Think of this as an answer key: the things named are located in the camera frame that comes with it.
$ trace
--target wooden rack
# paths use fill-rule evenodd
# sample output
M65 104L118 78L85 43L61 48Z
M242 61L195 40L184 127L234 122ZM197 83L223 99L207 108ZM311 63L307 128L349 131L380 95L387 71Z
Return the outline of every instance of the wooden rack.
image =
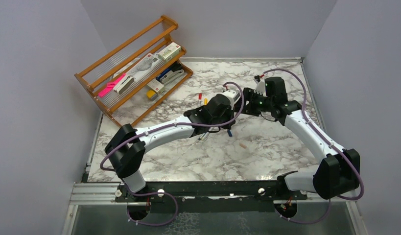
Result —
M151 31L153 28L158 25L162 26L163 30L160 34L158 34L154 39L145 44L139 50L134 53L129 52L132 49L132 42L137 40L143 35L147 35L147 32ZM140 91L143 87L145 87L151 80L156 78L163 72L165 69L171 66L174 62L178 61L181 56L186 53L186 49L182 47L182 51L172 58L167 63L164 63L158 70L156 70L151 76L146 78L142 83L140 83L137 87L127 90L123 94L118 97L118 101L114 103L104 102L103 99L98 97L99 92L106 88L106 84L108 82L113 82L117 80L121 74L129 71L135 64L137 64L146 54L148 53L156 53L173 42L170 33L178 28L178 24L171 18L162 15L158 20L150 24L147 28L143 29L123 44L119 45L117 48L100 58L98 61L87 67L80 73L75 74L76 79L79 83L85 88L87 93L92 97L97 106L101 109L101 111L109 117L118 127L121 127L125 123L119 123L114 117L113 113L123 105L127 100L132 98L138 91ZM126 67L129 63L135 60L138 56L141 56L139 60L132 63L125 70L118 72L122 68ZM139 116L132 125L135 126L138 122L140 122L147 114L149 114L152 110L154 110L161 102L166 99L177 87L179 87L183 82L185 82L192 74L193 71L183 65L183 70L185 71L185 76L175 85L173 86L167 93L161 95L157 98L157 102L155 102L151 107L147 109L141 116Z

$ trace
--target gray wall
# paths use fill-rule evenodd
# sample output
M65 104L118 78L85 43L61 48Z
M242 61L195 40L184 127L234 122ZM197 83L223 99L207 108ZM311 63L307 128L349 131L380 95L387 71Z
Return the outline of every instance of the gray wall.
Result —
M401 234L401 0L338 0L305 69L328 133L361 154L369 234Z
M81 1L108 50L166 14L189 57L296 57L306 56L336 0Z
M73 74L105 53L79 0L0 0L0 234L60 234L98 116Z

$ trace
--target white marble tabletop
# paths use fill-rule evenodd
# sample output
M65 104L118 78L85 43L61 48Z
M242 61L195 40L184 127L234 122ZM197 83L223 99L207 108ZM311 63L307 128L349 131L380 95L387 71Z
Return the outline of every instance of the white marble tabletop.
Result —
M241 87L255 87L254 75L273 68L288 69L303 81L298 61L246 61L246 62L184 62L194 72L181 87L170 95L137 127L156 125L181 115L198 104L198 94L210 100L222 92L222 84L234 81ZM303 102L303 90L290 74L277 71L269 74L285 80L288 99ZM124 104L116 114L121 124L130 123L153 102L144 91ZM307 111L318 123L314 106L308 95ZM105 116L96 142L88 182L119 182L111 171L99 169L105 156L104 148L118 127ZM177 140L159 146L145 154L140 171L147 181L223 181L269 180L294 170L314 169L317 161L310 151L290 130L279 122L262 117L240 115L232 126L233 137L225 130L210 134L204 141L196 137Z

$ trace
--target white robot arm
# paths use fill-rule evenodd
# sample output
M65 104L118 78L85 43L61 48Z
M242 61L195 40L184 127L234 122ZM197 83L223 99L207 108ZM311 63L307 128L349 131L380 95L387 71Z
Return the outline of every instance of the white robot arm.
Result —
M134 140L131 147L125 145L111 156L110 161L118 177L127 183L132 192L138 192L145 187L145 180L139 167L146 152L167 142L206 133L209 131L207 125L229 121L234 117L235 112L240 111L243 114L254 116L258 116L261 112L271 112L276 120L298 136L320 164L316 172L295 171L279 176L277 178L280 182L279 190L305 190L318 193L322 198L330 199L359 186L356 176L339 153L327 145L310 127L306 120L311 119L303 116L301 105L295 100L287 100L284 80L280 77L267 78L264 82L257 82L257 88L259 88L258 92L256 89L244 88L242 110L240 110L242 101L239 91L227 90L216 95L207 105L188 110L182 116L171 121L138 129L133 129L130 124L122 126L105 148L106 153L111 152L132 136L140 135L141 137ZM190 125L194 123L206 126ZM235 121L222 128L230 129L234 123ZM150 130L160 127L165 128L149 133ZM318 126L316 128L324 138L333 142ZM359 154L354 149L346 150L336 143L334 146L341 149L359 171Z

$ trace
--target orange wooden frame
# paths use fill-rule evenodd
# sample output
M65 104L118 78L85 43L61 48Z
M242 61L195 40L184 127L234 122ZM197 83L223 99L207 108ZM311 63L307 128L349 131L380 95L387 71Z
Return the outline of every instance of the orange wooden frame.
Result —
M121 62L119 62L113 68L108 70L101 77L97 78L96 81L94 81L92 83L89 83L84 79L84 76L89 74L89 72L91 72L92 70L97 68L99 65L101 65L102 63L107 61L109 58L114 56L116 53L118 53L119 51L124 49L126 46L128 46L133 41L135 41L136 39L138 39L139 37L141 37L142 35L144 35L149 30L151 30L152 28L154 28L155 26L157 26L159 24L164 24L164 25L167 26L167 28L164 28L162 33L160 33L157 37L155 37L150 42L148 42L145 46L143 46L142 48L140 48L139 50L137 50L133 54L129 55L125 59L123 59ZM92 65L90 65L86 69L84 69L82 72L75 74L76 79L83 86L83 88L86 90L86 92L92 97L92 99L97 104L97 106L101 109L101 111L107 117L109 117L118 127L121 127L125 123L119 123L117 120L115 120L115 118L113 117L113 113L115 112L115 110L117 110L121 105L123 105L128 99L132 98L132 96L134 96L138 91L140 91L144 86L146 86L151 80L153 80L155 77L157 77L162 71L167 69L175 61L179 61L179 63L181 64L179 58L181 56L183 56L184 54L186 54L186 49L182 46L182 51L177 56L175 56L169 62L164 64L161 68L159 68L149 78L145 79L141 84L139 84L136 88L134 88L129 93L127 93L121 100L116 102L114 105L111 105L110 107L107 107L98 98L98 93L100 91L102 91L106 87L106 85L101 86L101 84L103 84L104 82L107 82L108 80L109 81L115 81L116 79L118 79L121 76L122 73L118 74L117 76L113 76L117 71L119 71L120 69L125 67L127 64L129 64L130 62L135 60L138 56L142 55L144 52L148 51L151 47L153 47L156 43L160 42L162 39L163 39L163 41L161 41L158 45L156 45L154 48L152 48L148 52L154 54L156 51L160 50L162 47L172 43L173 40L172 40L172 38L170 36L170 33L172 31L176 30L178 27L179 27L178 24L173 19L169 18L168 16L162 15L158 20L156 20L155 22L150 24L148 27L146 27L145 29L143 29L142 31L140 31L139 33L137 33L136 35L134 35L133 37L131 37L130 39L128 39L127 41L122 43L121 45L119 45L114 50L110 51L108 54L106 54L105 56L103 56L102 58L97 60L95 63L93 63ZM142 58L143 58L143 56L139 60L134 62L132 65L127 67L123 72L129 71ZM133 126L135 126L138 122L140 122L147 114L149 114L151 111L153 111L159 104L161 104L161 102L163 100L165 100L173 91L175 91L177 89L177 87L179 87L183 82L185 82L190 76L193 75L193 71L191 69L189 69L188 67L186 67L185 65L183 65L183 69L186 72L186 76L183 79L181 79L181 81L179 81L174 87L172 87L167 93L162 95L158 99L158 101L156 103L154 103L150 108L148 108L147 111L145 111L140 117L138 117L132 123Z

